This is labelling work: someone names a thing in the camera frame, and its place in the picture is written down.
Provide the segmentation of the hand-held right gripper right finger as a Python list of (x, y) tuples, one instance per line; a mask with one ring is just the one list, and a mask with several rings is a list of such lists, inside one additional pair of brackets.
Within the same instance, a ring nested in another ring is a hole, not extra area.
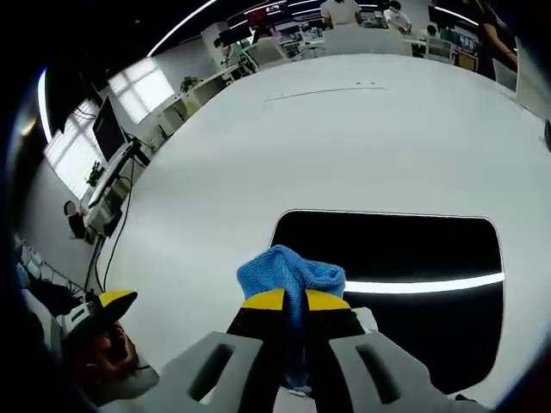
[(307, 289), (305, 357), (318, 412), (430, 412), (428, 370), (383, 335), (366, 333), (341, 298)]

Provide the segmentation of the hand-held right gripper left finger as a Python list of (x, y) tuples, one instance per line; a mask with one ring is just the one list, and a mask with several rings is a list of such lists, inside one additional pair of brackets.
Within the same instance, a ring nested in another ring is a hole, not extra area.
[(167, 363), (159, 412), (271, 412), (288, 358), (288, 295), (246, 299), (225, 333), (213, 331)]

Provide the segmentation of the person's left hand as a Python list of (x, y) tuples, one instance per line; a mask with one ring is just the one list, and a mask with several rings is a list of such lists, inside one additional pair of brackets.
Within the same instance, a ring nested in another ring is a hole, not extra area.
[(120, 381), (133, 375), (139, 357), (133, 342), (119, 323), (65, 353), (65, 362), (85, 384)]

